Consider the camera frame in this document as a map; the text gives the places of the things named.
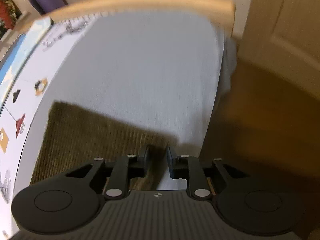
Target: ribbed black surface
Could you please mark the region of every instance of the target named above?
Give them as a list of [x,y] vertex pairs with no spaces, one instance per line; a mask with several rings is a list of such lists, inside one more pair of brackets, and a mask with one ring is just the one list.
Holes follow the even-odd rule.
[[180,191],[131,191],[118,201],[107,202],[100,214],[89,224],[73,232],[55,236],[36,235],[21,230],[12,239],[214,239],[214,240],[298,240],[288,233],[261,237],[239,232],[216,214],[207,201],[196,201]]

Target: brown blanket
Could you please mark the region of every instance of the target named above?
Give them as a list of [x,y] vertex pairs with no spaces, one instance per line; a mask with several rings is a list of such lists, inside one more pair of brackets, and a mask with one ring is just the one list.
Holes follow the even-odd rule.
[[138,129],[78,106],[55,102],[49,113],[31,184],[96,157],[115,161],[122,155],[138,154],[143,145],[152,144],[157,150],[151,152],[148,175],[132,180],[131,188],[154,189],[162,176],[159,163],[168,141],[164,135]]

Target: blue fabric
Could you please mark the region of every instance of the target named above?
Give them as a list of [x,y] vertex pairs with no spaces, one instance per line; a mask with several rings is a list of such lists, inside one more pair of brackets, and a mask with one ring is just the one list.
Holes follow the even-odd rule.
[[2,80],[3,80],[3,78],[4,78],[4,76],[5,76],[5,74],[7,73],[8,69],[10,68],[11,63],[12,63],[12,61],[14,60],[14,57],[16,56],[16,54],[17,54],[17,52],[18,52],[18,50],[19,50],[19,48],[20,48],[20,46],[21,46],[24,38],[25,38],[25,35],[20,36],[20,37],[18,38],[18,40],[16,41],[16,42],[17,42],[17,45],[12,49],[9,57],[7,58],[7,60],[5,61],[5,63],[3,64],[3,67],[2,67],[1,70],[0,70],[0,84],[1,84],[1,82],[2,82]]

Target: house pattern print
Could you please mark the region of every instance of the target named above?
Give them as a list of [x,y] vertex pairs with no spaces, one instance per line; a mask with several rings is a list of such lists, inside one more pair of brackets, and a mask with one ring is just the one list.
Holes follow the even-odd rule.
[[0,115],[0,240],[12,236],[14,181],[23,146],[41,99],[72,47],[98,18],[106,15],[97,13],[54,24],[11,87]]

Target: wooden headboard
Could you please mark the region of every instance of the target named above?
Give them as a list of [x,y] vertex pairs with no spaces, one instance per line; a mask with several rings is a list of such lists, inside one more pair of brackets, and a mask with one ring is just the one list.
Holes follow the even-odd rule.
[[[46,16],[54,22],[85,14],[102,11],[123,11],[137,9],[181,9],[206,16],[210,22],[232,34],[235,20],[235,6],[231,0],[85,0],[57,9]],[[19,32],[26,32],[31,22]]]

